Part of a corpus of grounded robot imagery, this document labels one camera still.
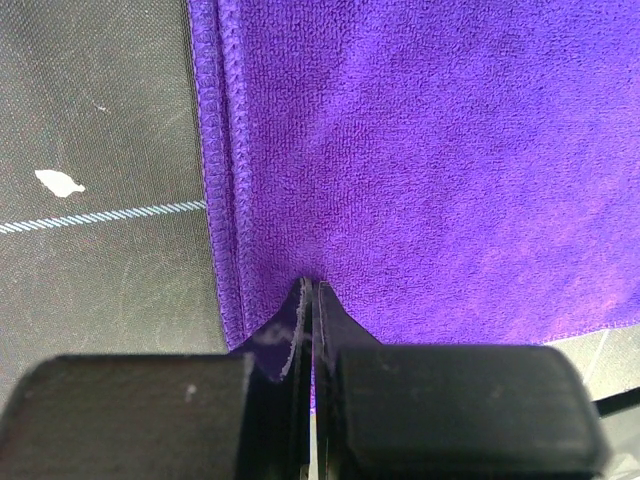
gray fabric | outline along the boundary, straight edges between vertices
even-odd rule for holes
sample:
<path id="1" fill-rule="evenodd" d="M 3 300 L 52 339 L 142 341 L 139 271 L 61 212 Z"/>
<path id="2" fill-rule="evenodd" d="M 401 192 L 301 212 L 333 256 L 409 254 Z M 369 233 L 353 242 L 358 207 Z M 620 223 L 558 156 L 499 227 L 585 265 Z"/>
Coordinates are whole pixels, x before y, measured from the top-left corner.
<path id="1" fill-rule="evenodd" d="M 202 200 L 181 0 L 0 0 L 0 225 Z M 86 187 L 58 198 L 35 176 Z M 224 352 L 204 211 L 0 232 L 0 405 L 64 352 Z"/>

white stitching line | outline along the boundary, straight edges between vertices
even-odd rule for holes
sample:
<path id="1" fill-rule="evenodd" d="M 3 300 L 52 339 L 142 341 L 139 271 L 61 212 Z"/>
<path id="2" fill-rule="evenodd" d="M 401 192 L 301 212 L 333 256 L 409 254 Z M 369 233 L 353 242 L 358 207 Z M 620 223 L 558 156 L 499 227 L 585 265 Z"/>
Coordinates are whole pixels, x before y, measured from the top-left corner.
<path id="1" fill-rule="evenodd" d="M 96 222 L 109 222 L 112 220 L 126 220 L 128 218 L 149 217 L 167 213 L 181 213 L 194 210 L 203 210 L 205 202 L 168 203 L 166 205 L 151 205 L 149 207 L 125 208 L 123 210 L 110 210 L 108 212 L 82 213 L 66 217 L 41 218 L 38 220 L 23 220 L 21 222 L 0 223 L 0 235 L 10 233 L 22 233 L 31 230 L 46 230 L 73 225 L 88 225 Z"/>

purple towel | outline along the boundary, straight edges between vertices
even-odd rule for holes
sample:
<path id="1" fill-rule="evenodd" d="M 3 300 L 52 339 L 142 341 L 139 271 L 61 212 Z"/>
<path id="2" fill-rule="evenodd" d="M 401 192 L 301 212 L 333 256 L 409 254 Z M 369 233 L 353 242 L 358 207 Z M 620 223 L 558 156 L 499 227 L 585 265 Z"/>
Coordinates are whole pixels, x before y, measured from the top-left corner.
<path id="1" fill-rule="evenodd" d="M 384 342 L 640 312 L 637 0 L 190 0 L 228 342 L 328 280 Z"/>

towel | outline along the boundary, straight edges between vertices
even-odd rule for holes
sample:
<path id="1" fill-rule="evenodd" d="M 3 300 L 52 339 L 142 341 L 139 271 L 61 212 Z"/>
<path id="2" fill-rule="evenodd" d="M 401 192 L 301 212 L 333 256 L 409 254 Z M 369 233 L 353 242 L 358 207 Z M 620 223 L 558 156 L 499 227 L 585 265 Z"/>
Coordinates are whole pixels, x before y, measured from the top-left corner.
<path id="1" fill-rule="evenodd" d="M 189 0 L 220 311 L 299 276 L 386 343 L 637 322 L 637 0 Z"/>

folded towel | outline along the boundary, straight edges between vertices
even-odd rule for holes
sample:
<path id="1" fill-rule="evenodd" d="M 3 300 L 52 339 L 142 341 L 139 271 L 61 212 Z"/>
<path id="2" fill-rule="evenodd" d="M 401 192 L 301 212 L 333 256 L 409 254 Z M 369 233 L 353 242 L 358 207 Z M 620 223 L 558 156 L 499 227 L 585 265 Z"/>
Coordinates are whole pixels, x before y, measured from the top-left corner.
<path id="1" fill-rule="evenodd" d="M 190 0 L 233 347 L 302 275 L 383 342 L 640 312 L 636 0 Z"/>

